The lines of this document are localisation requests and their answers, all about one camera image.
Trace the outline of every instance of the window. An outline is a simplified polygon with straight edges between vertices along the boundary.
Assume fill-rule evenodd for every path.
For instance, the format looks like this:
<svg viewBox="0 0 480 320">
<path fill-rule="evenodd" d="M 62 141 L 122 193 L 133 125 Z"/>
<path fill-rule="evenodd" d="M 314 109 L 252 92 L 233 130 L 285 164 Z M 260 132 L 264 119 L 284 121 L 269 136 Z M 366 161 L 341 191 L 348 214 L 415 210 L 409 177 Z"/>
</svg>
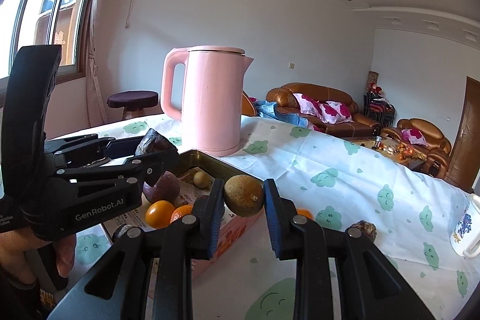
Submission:
<svg viewBox="0 0 480 320">
<path fill-rule="evenodd" d="M 60 44 L 58 74 L 78 71 L 79 31 L 86 0 L 0 0 L 0 89 L 16 52 L 26 45 Z"/>
</svg>

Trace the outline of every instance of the human hand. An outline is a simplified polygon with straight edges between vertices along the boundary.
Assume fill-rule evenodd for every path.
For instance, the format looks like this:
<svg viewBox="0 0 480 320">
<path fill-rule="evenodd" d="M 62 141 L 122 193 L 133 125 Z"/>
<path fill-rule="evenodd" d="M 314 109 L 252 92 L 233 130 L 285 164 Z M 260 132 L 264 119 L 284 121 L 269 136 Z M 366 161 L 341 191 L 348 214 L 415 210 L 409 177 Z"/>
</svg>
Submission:
<svg viewBox="0 0 480 320">
<path fill-rule="evenodd" d="M 30 285 L 37 279 L 25 259 L 25 251 L 36 250 L 49 242 L 37 238 L 30 227 L 0 234 L 0 266 L 21 283 Z M 71 235 L 53 243 L 57 270 L 66 277 L 75 262 L 77 236 Z"/>
</svg>

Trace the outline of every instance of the window pane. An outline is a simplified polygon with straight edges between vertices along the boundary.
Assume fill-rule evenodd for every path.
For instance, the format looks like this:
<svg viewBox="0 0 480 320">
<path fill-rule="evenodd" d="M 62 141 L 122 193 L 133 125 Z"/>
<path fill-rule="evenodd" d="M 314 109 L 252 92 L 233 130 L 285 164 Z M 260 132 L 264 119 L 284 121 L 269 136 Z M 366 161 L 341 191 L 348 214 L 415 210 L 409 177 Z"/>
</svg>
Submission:
<svg viewBox="0 0 480 320">
<path fill-rule="evenodd" d="M 55 0 L 28 0 L 20 27 L 18 48 L 47 44 L 49 19 Z"/>
<path fill-rule="evenodd" d="M 0 78 L 9 75 L 10 43 L 21 0 L 3 0 L 0 4 Z"/>
<path fill-rule="evenodd" d="M 83 0 L 62 0 L 55 25 L 54 44 L 61 44 L 60 65 L 75 64 L 77 33 Z"/>
</svg>

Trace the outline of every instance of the brown wooden door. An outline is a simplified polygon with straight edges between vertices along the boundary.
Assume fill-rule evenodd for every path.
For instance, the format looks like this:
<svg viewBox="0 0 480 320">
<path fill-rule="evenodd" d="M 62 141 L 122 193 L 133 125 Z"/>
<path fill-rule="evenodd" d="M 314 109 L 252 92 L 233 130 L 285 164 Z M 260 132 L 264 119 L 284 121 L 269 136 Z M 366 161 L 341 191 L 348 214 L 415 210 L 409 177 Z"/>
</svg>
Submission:
<svg viewBox="0 0 480 320">
<path fill-rule="evenodd" d="M 451 154 L 447 177 L 469 190 L 480 167 L 480 82 L 466 78 L 462 120 Z"/>
</svg>

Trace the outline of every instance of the white mug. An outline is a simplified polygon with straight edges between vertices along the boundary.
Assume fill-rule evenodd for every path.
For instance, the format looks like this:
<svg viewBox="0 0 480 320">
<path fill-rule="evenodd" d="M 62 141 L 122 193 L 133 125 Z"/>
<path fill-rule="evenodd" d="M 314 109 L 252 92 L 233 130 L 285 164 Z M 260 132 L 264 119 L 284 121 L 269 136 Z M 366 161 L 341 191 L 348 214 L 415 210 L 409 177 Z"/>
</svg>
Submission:
<svg viewBox="0 0 480 320">
<path fill-rule="evenodd" d="M 469 204 L 450 235 L 450 244 L 458 255 L 473 258 L 480 253 L 480 245 L 472 252 L 480 241 L 480 197 L 470 194 L 469 198 Z"/>
</svg>

